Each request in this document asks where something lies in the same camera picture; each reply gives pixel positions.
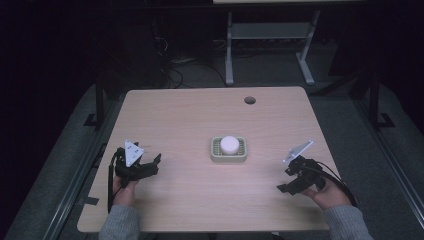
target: dark background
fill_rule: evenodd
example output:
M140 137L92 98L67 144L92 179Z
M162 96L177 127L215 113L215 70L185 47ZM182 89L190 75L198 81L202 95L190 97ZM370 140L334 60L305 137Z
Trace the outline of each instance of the dark background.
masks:
M424 23L419 1L371 3L344 18L344 12L324 10L314 41L340 41L331 74L348 75L371 65L424 132ZM103 79L110 98L129 89L163 86L160 67L166 62L155 53L155 31L168 39L170 47L204 55L212 39L225 39L225 12L158 15L95 10L105 6L105 1L0 1L0 237L78 100L96 79ZM152 28L158 16L158 26Z

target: person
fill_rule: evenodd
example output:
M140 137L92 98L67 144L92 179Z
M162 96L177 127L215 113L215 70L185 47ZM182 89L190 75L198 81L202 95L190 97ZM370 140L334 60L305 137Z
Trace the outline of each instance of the person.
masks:
M303 195L310 197L322 210L330 227L332 240L372 240L364 222L362 212L353 207L349 198L335 183L325 179L325 187L316 191L306 189ZM113 179L115 198L112 209L102 226L99 239L138 239L140 235L140 215L133 207L135 203L135 186L132 181L126 188L120 188L121 179Z

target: white round object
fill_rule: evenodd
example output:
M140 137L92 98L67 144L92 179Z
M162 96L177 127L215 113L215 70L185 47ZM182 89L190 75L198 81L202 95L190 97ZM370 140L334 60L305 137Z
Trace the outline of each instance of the white round object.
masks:
M234 155L238 152L240 143L237 138L233 136L226 136L222 138L220 147L224 155Z

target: gray sweater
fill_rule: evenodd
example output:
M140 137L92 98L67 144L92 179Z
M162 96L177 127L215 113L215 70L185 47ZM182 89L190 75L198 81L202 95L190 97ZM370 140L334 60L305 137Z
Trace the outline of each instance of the gray sweater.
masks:
M362 212L352 206L338 206L324 211L332 240L371 240ZM135 208L114 205L99 233L99 239L137 240L140 215Z

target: slatted soap dish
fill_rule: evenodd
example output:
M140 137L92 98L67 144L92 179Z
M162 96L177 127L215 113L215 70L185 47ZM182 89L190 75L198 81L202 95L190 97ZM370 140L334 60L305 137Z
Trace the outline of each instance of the slatted soap dish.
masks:
M215 137L211 141L211 159L214 162L243 162L247 158L246 140L236 137L239 141L238 152L233 155L226 155L222 152L220 143L223 137Z

